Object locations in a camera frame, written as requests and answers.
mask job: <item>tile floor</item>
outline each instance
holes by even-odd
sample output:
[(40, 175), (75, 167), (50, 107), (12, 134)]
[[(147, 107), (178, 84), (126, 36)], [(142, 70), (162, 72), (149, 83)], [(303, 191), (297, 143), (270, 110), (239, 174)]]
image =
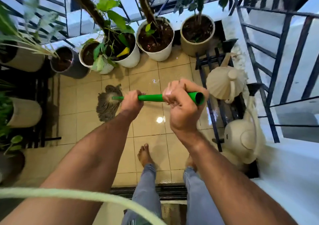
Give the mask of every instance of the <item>tile floor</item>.
[[(59, 92), (54, 94), (59, 106), (59, 118), (55, 126), (56, 134), (52, 136), (58, 135), (62, 139), (50, 142), (44, 148), (27, 149), (26, 166), (16, 185), (38, 186), (77, 141), (102, 124), (95, 108), (98, 93), (106, 85), (121, 83), (123, 94), (135, 89), (147, 94), (160, 94), (169, 82), (182, 77), (201, 85), (199, 71), (195, 70), (195, 59), (184, 54), (179, 46), (173, 47), (170, 57), (163, 62), (156, 62), (142, 54), (140, 63), (131, 69), (120, 67), (107, 75), (90, 72), (80, 80), (63, 75), (55, 77), (59, 78), (56, 82), (59, 83)], [(204, 110), (197, 126), (211, 140), (214, 132), (207, 113)], [(218, 122), (217, 126), (222, 136), (222, 123)], [(189, 154), (170, 129), (169, 107), (163, 103), (147, 102), (131, 124), (113, 186), (137, 185), (143, 170), (137, 153), (145, 143), (149, 143), (157, 166), (156, 183), (182, 183)]]

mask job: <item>beige watering can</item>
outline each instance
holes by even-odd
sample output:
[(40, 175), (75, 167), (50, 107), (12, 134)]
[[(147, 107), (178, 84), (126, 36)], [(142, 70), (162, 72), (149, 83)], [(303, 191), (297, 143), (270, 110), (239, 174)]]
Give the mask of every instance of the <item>beige watering can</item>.
[(229, 59), (230, 53), (226, 53), (221, 65), (212, 70), (206, 78), (209, 93), (228, 104), (243, 91), (246, 83), (245, 72), (228, 66)]
[(223, 147), (245, 164), (252, 163), (266, 144), (255, 109), (255, 93), (261, 84), (247, 84), (249, 98), (243, 119), (234, 120), (225, 127)]

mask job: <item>person's right arm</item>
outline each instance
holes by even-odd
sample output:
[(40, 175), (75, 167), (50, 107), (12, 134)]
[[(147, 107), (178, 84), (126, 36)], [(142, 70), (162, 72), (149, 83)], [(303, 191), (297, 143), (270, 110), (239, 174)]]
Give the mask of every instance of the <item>person's right arm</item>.
[(239, 172), (197, 130), (196, 122), (205, 106), (196, 106), (187, 92), (208, 91), (189, 80), (171, 82), (163, 92), (170, 104), (170, 125), (192, 156), (205, 185), (226, 225), (297, 225), (267, 193)]

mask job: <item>pale yellow hose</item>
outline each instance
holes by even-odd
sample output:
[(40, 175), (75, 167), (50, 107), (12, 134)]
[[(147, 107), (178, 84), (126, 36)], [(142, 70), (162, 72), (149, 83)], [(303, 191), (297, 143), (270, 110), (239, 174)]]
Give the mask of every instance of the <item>pale yellow hose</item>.
[(1, 188), (0, 198), (28, 198), (28, 197), (55, 197), (65, 199), (80, 199), (87, 201), (112, 202), (136, 212), (138, 215), (149, 221), (153, 225), (166, 225), (158, 216), (142, 207), (138, 203), (124, 197), (79, 190), (66, 189), (46, 189), (46, 188)]

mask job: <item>blue denim pants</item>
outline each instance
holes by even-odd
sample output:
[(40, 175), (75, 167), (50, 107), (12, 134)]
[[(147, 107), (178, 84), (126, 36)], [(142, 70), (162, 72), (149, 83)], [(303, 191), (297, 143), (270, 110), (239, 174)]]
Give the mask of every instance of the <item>blue denim pants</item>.
[[(146, 164), (141, 174), (132, 200), (162, 217), (160, 198), (155, 191), (156, 170), (153, 164)], [(183, 179), (187, 188), (187, 221), (186, 225), (214, 224), (224, 225), (224, 221), (209, 194), (205, 183), (192, 167), (186, 168)], [(128, 210), (123, 217), (122, 225), (146, 224), (139, 215)]]

